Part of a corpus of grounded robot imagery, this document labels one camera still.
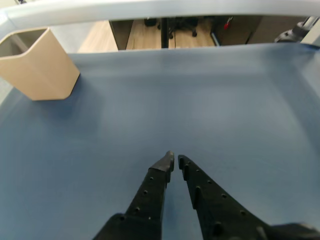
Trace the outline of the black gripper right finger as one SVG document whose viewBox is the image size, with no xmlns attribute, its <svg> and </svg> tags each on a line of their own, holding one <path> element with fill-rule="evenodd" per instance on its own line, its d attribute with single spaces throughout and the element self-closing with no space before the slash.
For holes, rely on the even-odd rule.
<svg viewBox="0 0 320 240">
<path fill-rule="evenodd" d="M 270 228 L 231 197 L 194 161 L 178 156 L 204 240 L 271 240 Z"/>
</svg>

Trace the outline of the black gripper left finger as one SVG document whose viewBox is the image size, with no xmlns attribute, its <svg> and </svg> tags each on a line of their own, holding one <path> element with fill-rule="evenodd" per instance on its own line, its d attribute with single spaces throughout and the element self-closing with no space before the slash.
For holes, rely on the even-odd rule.
<svg viewBox="0 0 320 240">
<path fill-rule="evenodd" d="M 95 240 L 160 240 L 167 184 L 174 170 L 174 153 L 168 151 L 153 164 L 125 213 L 109 218 Z"/>
</svg>

